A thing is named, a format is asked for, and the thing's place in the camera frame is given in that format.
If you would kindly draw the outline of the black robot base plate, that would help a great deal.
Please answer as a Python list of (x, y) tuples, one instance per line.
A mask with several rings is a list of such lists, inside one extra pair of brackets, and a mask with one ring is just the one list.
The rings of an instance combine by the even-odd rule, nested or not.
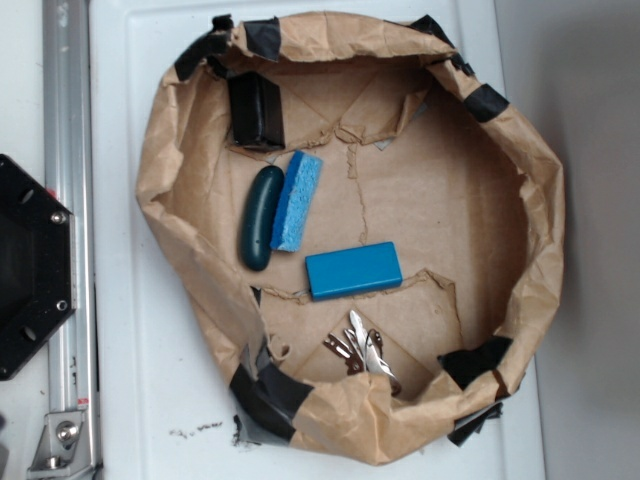
[(75, 311), (73, 214), (1, 156), (1, 379), (31, 360)]

